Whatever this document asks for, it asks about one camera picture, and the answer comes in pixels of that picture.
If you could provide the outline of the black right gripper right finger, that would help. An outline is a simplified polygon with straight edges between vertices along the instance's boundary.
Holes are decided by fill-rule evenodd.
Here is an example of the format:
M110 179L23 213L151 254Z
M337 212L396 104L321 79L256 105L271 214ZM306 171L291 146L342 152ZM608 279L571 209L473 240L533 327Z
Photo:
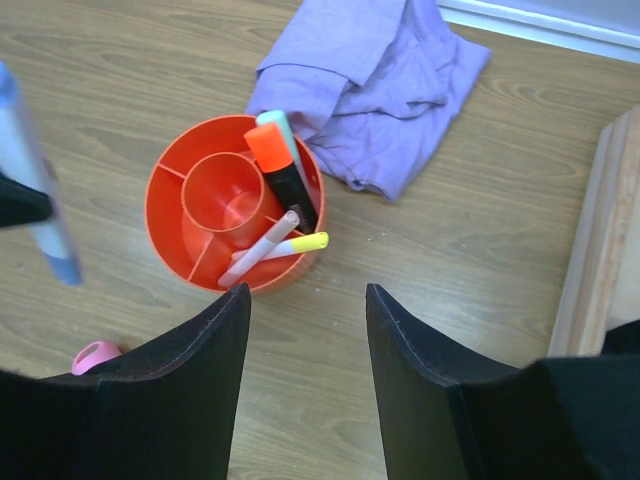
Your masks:
M639 355L487 358L366 290L391 479L635 479Z

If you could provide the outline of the yellow capped white marker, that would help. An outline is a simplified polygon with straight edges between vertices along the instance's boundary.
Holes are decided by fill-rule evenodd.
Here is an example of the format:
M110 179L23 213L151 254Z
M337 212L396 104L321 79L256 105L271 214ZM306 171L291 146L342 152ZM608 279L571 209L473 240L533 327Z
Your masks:
M246 250L236 251L231 256L231 261L237 263L255 247L267 246L270 250L262 257L257 258L255 255L251 259L257 262L267 261L277 258L283 258L298 254L304 254L326 248L329 244L329 234L326 232L316 232L309 235L295 236L292 239L283 240L279 243L271 242L265 236L262 236L255 244Z

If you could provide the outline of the orange black highlighter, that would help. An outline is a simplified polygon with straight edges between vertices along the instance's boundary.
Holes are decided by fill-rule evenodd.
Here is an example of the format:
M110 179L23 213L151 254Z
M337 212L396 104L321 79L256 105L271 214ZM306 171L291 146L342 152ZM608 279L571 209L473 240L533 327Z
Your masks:
M279 128L274 123L256 126L244 139L281 208L299 216L303 234L314 233L318 215Z

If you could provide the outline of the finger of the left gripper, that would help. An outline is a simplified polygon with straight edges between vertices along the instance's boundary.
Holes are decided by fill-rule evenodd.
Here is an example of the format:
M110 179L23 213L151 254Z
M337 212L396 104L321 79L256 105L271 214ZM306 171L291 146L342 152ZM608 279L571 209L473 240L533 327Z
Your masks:
M0 179L0 227L13 228L49 220L54 214L50 197L4 174Z

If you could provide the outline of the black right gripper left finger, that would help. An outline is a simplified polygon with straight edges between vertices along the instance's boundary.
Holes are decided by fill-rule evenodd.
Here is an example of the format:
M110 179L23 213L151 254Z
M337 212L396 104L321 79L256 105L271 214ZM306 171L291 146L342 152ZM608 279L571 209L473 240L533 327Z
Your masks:
M246 285L81 376L1 375L5 479L223 479L251 316Z

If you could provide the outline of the peach capped white marker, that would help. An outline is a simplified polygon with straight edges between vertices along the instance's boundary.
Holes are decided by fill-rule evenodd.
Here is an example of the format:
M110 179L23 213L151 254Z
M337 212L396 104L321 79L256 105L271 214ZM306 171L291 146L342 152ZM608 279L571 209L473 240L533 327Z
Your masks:
M231 287L284 240L299 223L299 215L293 210L287 211L241 258L229 267L219 278L218 285L225 288Z

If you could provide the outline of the mint green highlighter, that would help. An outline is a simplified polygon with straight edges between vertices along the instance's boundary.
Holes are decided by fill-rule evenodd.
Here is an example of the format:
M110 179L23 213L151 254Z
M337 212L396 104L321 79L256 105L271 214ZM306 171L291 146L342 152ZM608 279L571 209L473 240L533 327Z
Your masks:
M310 192L309 183L307 180L306 172L304 170L304 166L301 161L297 143L285 112L282 110L270 110L265 111L256 117L257 126L262 126L270 123L273 123L278 127L281 136L283 137L293 158L293 162L298 170L305 189L307 190L307 192Z

